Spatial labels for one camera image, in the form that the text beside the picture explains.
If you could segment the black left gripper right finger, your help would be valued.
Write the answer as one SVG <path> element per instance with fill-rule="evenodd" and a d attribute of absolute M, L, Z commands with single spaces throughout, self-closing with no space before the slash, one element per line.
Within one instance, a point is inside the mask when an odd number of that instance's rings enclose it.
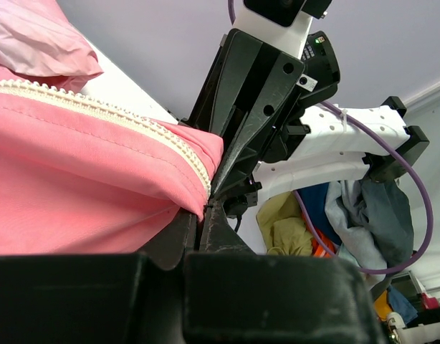
<path fill-rule="evenodd" d="M 336 258 L 268 256 L 230 238 L 219 202 L 206 207 L 199 250 L 183 264 L 187 343 L 384 343 L 360 273 Z"/>

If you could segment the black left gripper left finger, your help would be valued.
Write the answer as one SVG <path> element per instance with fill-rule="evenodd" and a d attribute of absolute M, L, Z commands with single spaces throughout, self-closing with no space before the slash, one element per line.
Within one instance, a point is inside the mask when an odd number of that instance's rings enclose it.
<path fill-rule="evenodd" d="M 0 257 L 0 343 L 182 343 L 180 211 L 131 254 Z"/>

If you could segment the pink hooded zip jacket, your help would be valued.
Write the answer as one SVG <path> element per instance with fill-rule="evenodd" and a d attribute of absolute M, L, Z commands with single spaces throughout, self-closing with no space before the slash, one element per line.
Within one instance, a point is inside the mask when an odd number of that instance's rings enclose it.
<path fill-rule="evenodd" d="M 203 219 L 222 139 L 83 95 L 101 74 L 56 1 L 0 1 L 0 255 L 134 252 Z"/>

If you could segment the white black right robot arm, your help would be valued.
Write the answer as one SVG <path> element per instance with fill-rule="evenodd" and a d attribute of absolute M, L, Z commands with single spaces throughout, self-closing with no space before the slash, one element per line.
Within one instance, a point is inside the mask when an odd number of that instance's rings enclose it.
<path fill-rule="evenodd" d="M 188 125 L 218 135 L 224 154 L 212 199 L 228 216 L 275 194 L 336 180 L 402 176 L 429 144 L 388 97 L 369 109 L 328 107 L 340 68 L 327 35 L 308 36 L 300 58 L 245 32 L 224 36 Z"/>

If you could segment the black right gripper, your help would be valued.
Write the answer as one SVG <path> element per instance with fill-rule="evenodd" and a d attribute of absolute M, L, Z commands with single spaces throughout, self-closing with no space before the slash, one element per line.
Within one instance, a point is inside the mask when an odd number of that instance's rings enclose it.
<path fill-rule="evenodd" d="M 311 130 L 300 118 L 338 90 L 340 68 L 326 33 L 310 34 L 300 58 L 239 29 L 219 47 L 183 124 L 222 138 L 224 153 L 211 191 L 228 215 L 257 203 L 260 162 L 286 161 Z"/>

